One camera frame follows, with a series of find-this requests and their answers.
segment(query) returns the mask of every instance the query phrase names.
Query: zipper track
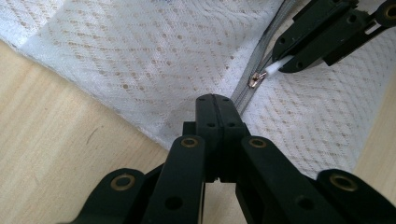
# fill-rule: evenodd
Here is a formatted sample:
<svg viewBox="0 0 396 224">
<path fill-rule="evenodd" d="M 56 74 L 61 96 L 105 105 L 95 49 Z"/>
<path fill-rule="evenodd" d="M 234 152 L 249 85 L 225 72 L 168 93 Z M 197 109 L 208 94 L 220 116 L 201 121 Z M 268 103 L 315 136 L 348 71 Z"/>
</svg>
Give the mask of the zipper track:
<svg viewBox="0 0 396 224">
<path fill-rule="evenodd" d="M 276 30 L 282 24 L 283 20 L 285 20 L 285 18 L 289 16 L 291 9 L 296 2 L 297 0 L 283 1 L 271 23 L 262 34 L 262 37 L 260 38 L 256 48 L 253 50 L 250 60 L 247 63 L 247 67 L 245 68 L 245 71 L 241 76 L 238 85 L 233 91 L 233 95 L 231 96 L 231 100 L 233 100 L 233 103 L 235 104 L 235 107 L 240 115 L 244 113 L 246 107 L 248 106 L 248 103 L 254 95 L 254 92 L 260 87 L 261 84 L 258 83 L 255 88 L 251 88 L 249 87 L 248 83 L 255 73 L 261 74 L 266 65 L 272 62 L 272 51 L 270 51 L 265 57 L 264 53 L 267 50 L 268 45 Z"/>
</svg>

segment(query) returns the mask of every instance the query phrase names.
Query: black plastic linkage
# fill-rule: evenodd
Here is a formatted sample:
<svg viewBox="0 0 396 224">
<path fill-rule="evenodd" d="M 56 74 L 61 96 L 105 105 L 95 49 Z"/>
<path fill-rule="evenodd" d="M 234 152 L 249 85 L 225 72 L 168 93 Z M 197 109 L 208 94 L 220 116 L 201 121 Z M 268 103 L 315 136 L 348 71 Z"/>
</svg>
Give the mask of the black plastic linkage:
<svg viewBox="0 0 396 224">
<path fill-rule="evenodd" d="M 356 176 L 302 175 L 274 143 L 250 136 L 228 98 L 204 95 L 196 108 L 164 165 L 110 173 L 72 223 L 201 223 L 205 182 L 216 178 L 236 183 L 248 223 L 396 223 L 396 208 Z"/>
<path fill-rule="evenodd" d="M 296 73 L 322 61 L 330 66 L 396 25 L 395 0 L 385 1 L 371 15 L 357 10 L 358 2 L 313 0 L 305 6 L 274 45 L 273 61 L 293 56 L 279 71 Z"/>
</svg>

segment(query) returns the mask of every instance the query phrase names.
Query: mesh bag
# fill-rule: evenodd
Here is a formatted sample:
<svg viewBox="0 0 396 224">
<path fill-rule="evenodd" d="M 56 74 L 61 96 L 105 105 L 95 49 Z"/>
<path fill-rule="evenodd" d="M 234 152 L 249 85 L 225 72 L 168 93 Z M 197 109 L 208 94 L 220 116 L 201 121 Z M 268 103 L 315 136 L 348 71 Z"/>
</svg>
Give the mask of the mesh bag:
<svg viewBox="0 0 396 224">
<path fill-rule="evenodd" d="M 0 0 L 0 36 L 169 148 L 194 120 L 195 98 L 232 95 L 281 3 Z M 243 121 L 307 175 L 350 171 L 394 71 L 395 36 L 332 67 L 265 81 Z"/>
</svg>

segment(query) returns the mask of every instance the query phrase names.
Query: zipper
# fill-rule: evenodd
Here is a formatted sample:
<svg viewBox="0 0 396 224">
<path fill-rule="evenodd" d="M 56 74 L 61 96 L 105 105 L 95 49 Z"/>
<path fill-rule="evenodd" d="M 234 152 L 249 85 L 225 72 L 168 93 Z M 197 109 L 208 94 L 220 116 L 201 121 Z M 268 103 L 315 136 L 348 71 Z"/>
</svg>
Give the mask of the zipper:
<svg viewBox="0 0 396 224">
<path fill-rule="evenodd" d="M 295 5 L 297 0 L 284 0 L 279 10 L 277 11 L 274 18 L 271 20 L 267 29 L 265 29 L 262 37 L 259 40 L 256 48 L 250 57 L 247 67 L 241 79 L 238 82 L 231 100 L 240 115 L 242 115 L 248 106 L 251 98 L 253 97 L 255 91 L 260 87 L 262 81 L 265 79 L 265 67 L 272 62 L 271 55 L 272 51 L 265 56 L 268 45 L 274 36 L 275 32 L 282 24 L 283 20 L 289 16 L 292 7 Z"/>
</svg>

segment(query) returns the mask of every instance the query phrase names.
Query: wooden surface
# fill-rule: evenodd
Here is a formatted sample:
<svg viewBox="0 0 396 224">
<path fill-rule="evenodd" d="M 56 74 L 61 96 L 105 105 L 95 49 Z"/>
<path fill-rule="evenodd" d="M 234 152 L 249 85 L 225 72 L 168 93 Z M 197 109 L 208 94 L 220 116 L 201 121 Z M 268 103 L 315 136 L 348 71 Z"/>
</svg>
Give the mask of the wooden surface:
<svg viewBox="0 0 396 224">
<path fill-rule="evenodd" d="M 167 151 L 74 84 L 0 42 L 0 220 L 73 220 L 109 172 L 147 172 Z M 356 174 L 396 203 L 396 76 Z M 244 223 L 232 184 L 207 185 L 205 223 Z"/>
</svg>

